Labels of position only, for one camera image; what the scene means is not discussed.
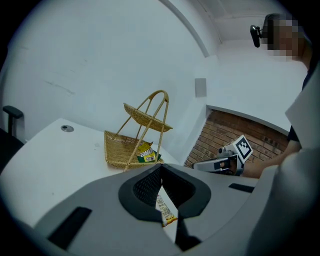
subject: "ceiling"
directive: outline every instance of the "ceiling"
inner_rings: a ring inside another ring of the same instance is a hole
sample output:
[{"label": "ceiling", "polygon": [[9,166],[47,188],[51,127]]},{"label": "ceiling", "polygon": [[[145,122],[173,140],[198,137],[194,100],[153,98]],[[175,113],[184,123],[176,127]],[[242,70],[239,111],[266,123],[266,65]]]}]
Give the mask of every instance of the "ceiling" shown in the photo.
[{"label": "ceiling", "polygon": [[286,10],[276,0],[198,0],[221,41],[250,40],[250,26],[262,27],[265,16]]}]

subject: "black chair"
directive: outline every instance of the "black chair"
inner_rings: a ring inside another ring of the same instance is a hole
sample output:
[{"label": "black chair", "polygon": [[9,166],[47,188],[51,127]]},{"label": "black chair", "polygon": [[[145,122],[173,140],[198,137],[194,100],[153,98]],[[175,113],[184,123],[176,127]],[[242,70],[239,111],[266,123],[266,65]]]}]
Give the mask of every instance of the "black chair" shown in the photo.
[{"label": "black chair", "polygon": [[14,119],[19,119],[24,116],[19,109],[13,106],[4,106],[2,109],[8,117],[8,133],[0,128],[0,174],[10,161],[10,159],[24,145],[13,135]]}]

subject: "hand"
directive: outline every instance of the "hand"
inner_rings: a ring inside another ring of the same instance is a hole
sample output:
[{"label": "hand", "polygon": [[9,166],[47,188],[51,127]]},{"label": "hand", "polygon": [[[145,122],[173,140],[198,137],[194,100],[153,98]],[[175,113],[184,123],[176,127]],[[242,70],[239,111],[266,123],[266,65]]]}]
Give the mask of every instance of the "hand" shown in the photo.
[{"label": "hand", "polygon": [[225,175],[235,175],[236,171],[237,171],[237,158],[231,158],[226,162],[221,162],[220,163],[220,168],[224,169],[226,168],[226,170],[222,171],[222,174]]}]

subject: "wicker basket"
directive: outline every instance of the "wicker basket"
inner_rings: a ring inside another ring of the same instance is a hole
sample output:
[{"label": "wicker basket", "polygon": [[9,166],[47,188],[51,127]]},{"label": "wicker basket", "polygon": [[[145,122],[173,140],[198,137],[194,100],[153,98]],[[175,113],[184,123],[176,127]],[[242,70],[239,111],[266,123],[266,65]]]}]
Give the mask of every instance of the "wicker basket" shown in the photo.
[{"label": "wicker basket", "polygon": [[[110,131],[104,131],[105,160],[108,164],[125,169],[128,159],[138,143],[138,139],[119,135]],[[130,169],[141,166],[154,165],[154,162],[138,162],[137,157],[133,157],[130,162]]]},{"label": "wicker basket", "polygon": [[[147,111],[150,107],[150,104],[153,100],[153,98],[159,94],[163,93],[164,97],[162,102],[160,103],[159,107],[155,111],[154,115],[148,115]],[[146,108],[145,113],[139,110],[139,108],[147,101],[150,100],[148,103],[148,106]],[[156,115],[163,106],[163,104],[166,102],[165,105],[165,111],[164,111],[164,117],[163,121],[160,121],[159,119],[156,119]],[[164,161],[159,157],[159,150],[162,142],[162,136],[164,132],[167,132],[168,130],[172,129],[171,126],[167,125],[166,117],[167,117],[167,111],[169,106],[169,96],[166,91],[164,90],[157,90],[154,93],[152,93],[149,97],[147,97],[144,102],[141,103],[138,108],[134,108],[128,104],[124,104],[125,111],[130,115],[130,117],[124,122],[124,124],[121,126],[121,128],[118,130],[117,133],[113,133],[110,131],[104,131],[104,153],[105,153],[105,160],[110,165],[116,167],[116,168],[124,168],[124,171],[127,171],[128,169],[134,169],[139,168],[142,166],[147,165],[155,165],[157,163],[164,163]],[[122,128],[127,124],[127,122],[133,118],[139,125],[139,130],[136,134],[135,138],[120,135],[119,132],[122,130]],[[145,129],[140,137],[139,132],[141,130],[141,127],[145,126]],[[141,142],[144,142],[143,138],[145,137],[148,129],[151,128],[153,130],[156,130],[160,132],[160,139],[158,148],[156,151],[155,161],[154,162],[139,162],[136,157],[136,152],[138,150],[138,146]]]}]

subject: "person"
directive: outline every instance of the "person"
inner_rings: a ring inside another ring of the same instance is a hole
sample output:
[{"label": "person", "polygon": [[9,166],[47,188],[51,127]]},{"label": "person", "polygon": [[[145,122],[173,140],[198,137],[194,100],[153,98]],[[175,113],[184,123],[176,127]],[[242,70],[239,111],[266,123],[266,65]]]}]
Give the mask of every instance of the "person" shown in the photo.
[{"label": "person", "polygon": [[[281,56],[292,57],[293,60],[305,65],[308,72],[303,81],[303,89],[316,68],[318,55],[312,44],[304,37],[298,22],[287,14],[268,14],[263,23],[261,43],[266,44],[268,50],[278,51]],[[287,139],[289,143],[282,154],[267,161],[246,162],[242,176],[259,178],[266,167],[280,165],[287,156],[301,149],[292,126]]]}]

